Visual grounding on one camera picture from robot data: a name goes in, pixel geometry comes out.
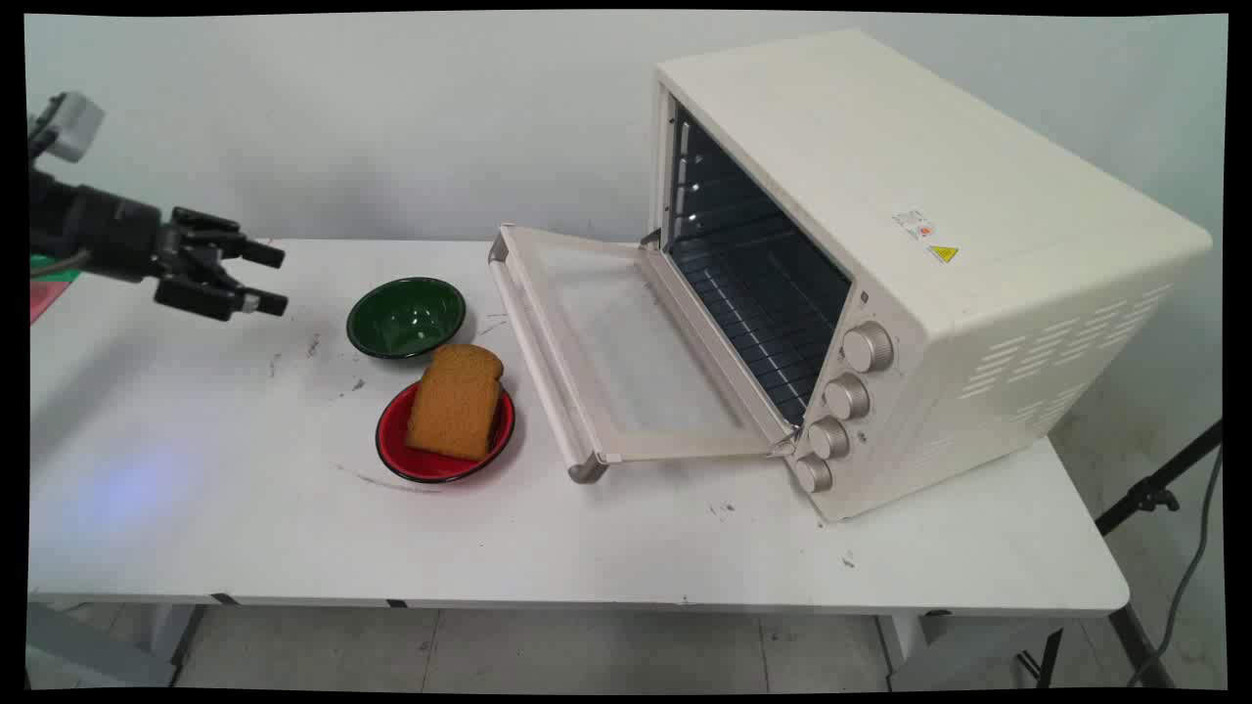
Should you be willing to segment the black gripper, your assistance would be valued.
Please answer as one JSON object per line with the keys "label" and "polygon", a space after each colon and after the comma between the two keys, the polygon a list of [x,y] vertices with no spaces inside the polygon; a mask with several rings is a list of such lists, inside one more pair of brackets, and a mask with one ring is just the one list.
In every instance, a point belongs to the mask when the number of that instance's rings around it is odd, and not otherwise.
{"label": "black gripper", "polygon": [[227,322],[235,313],[285,314],[285,294],[242,286],[223,261],[278,269],[285,251],[245,236],[232,219],[175,205],[168,223],[156,205],[28,170],[28,248],[51,262],[28,276],[75,269],[138,284],[159,278],[162,306]]}

